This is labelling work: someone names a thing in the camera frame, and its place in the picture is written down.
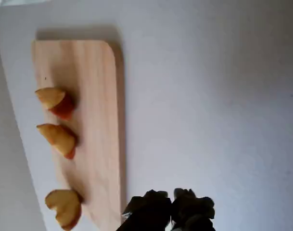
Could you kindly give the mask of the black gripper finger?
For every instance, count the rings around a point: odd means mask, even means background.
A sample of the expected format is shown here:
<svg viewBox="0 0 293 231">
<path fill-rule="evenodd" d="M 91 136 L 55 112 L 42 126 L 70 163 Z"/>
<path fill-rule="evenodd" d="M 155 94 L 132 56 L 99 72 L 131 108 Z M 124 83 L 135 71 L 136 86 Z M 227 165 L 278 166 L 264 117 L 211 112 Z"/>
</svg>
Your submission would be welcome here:
<svg viewBox="0 0 293 231">
<path fill-rule="evenodd" d="M 133 196 L 122 216 L 118 231 L 164 231 L 171 221 L 172 202 L 166 191 L 149 190 L 144 196 Z"/>
<path fill-rule="evenodd" d="M 192 189 L 176 188 L 171 208 L 173 231 L 214 231 L 215 203 L 210 197 L 197 197 Z"/>
</svg>

